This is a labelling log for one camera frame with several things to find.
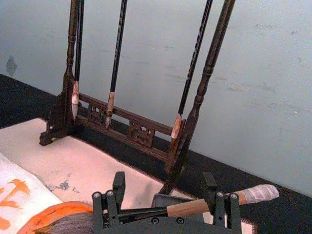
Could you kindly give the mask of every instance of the bolt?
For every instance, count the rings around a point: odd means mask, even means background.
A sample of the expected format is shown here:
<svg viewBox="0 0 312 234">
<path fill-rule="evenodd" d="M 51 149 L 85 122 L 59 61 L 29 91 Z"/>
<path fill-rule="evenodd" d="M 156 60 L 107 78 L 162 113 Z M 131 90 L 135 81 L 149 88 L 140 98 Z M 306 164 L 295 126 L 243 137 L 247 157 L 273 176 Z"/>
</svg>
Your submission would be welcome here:
<svg viewBox="0 0 312 234">
<path fill-rule="evenodd" d="M 231 198 L 237 199 L 237 195 L 236 194 L 231 194 Z"/>
<path fill-rule="evenodd" d="M 158 218 L 152 218 L 152 223 L 153 224 L 158 224 L 159 223 L 159 219 Z"/>
<path fill-rule="evenodd" d="M 99 194 L 99 193 L 95 193 L 95 194 L 93 194 L 93 197 L 98 198 L 100 195 L 101 194 Z"/>
<path fill-rule="evenodd" d="M 176 222 L 177 222 L 178 224 L 183 224 L 183 223 L 184 223 L 184 219 L 183 219 L 183 218 L 177 218 L 177 219 L 176 219 Z"/>
</svg>

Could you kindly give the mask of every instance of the black felt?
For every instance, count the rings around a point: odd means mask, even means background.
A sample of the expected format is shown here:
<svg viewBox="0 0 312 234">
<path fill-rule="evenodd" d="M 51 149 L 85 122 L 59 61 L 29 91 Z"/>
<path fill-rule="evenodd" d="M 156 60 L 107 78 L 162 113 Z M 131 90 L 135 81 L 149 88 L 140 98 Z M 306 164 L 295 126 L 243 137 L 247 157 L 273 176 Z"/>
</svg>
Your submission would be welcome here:
<svg viewBox="0 0 312 234">
<path fill-rule="evenodd" d="M 0 75 L 0 128 L 37 117 L 47 118 L 55 101 L 54 95 Z M 116 122 L 114 124 L 126 131 L 125 125 Z M 163 162 L 126 144 L 87 127 L 75 136 L 152 176 L 162 180 L 166 178 Z M 167 148 L 169 145 L 169 142 L 159 138 L 155 141 L 158 146 Z M 212 172 L 220 190 L 226 193 L 270 183 L 189 151 L 186 169 L 178 182 L 178 187 L 190 194 L 200 196 L 199 175 L 202 171 Z M 281 191 L 281 197 L 273 201 L 241 206 L 241 216 L 257 223 L 258 233 L 311 234 L 312 198 L 285 188 L 281 188 Z"/>
</svg>

